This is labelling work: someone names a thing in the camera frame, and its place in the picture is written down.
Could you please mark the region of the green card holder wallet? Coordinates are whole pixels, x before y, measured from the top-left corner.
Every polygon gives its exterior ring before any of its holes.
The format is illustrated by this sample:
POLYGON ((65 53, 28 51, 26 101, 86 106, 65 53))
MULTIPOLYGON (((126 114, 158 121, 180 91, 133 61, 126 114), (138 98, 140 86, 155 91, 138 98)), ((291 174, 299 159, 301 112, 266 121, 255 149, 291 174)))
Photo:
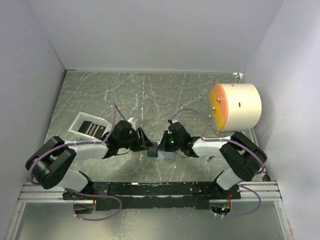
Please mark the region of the green card holder wallet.
MULTIPOLYGON (((159 141, 153 141, 154 147, 157 147, 159 145, 159 141)), ((143 156, 148 160, 173 160, 176 158, 176 154, 174 152, 167 152, 167 151, 161 151, 158 150, 158 158, 149 158, 147 157, 147 150, 143 152, 143 156)))

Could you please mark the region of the black credit card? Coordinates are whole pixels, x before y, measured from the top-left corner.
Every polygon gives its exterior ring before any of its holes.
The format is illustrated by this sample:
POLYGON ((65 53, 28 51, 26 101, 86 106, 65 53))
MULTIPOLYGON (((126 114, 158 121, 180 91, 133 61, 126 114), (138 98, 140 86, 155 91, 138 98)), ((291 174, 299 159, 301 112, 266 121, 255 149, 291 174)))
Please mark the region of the black credit card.
POLYGON ((157 147, 150 147, 148 150, 147 150, 147 157, 148 158, 158 158, 158 149, 157 147))

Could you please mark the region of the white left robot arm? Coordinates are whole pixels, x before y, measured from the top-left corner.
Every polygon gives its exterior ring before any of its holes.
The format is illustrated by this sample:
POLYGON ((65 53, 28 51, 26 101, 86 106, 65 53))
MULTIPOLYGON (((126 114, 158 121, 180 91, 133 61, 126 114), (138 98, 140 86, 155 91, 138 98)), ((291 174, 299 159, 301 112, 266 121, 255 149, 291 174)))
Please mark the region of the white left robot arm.
POLYGON ((120 120, 98 140, 64 141, 51 137, 26 162, 29 181, 48 190, 56 186, 75 190, 81 199, 89 199, 94 192, 92 180, 82 171, 70 168, 73 162, 88 159, 107 159, 117 156, 120 149, 140 152, 152 148, 141 127, 120 120))

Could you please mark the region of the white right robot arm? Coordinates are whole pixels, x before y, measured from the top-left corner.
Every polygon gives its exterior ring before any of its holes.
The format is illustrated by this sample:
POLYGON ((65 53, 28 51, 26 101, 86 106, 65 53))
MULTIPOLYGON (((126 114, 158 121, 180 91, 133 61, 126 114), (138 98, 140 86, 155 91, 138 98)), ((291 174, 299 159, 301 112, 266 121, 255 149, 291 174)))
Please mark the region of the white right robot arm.
POLYGON ((169 125, 157 147, 163 152, 181 151, 186 157, 221 157, 228 164, 212 186, 218 199, 229 194, 230 188, 238 183, 250 182, 265 169, 267 155, 242 132, 225 138, 191 136, 180 122, 169 125))

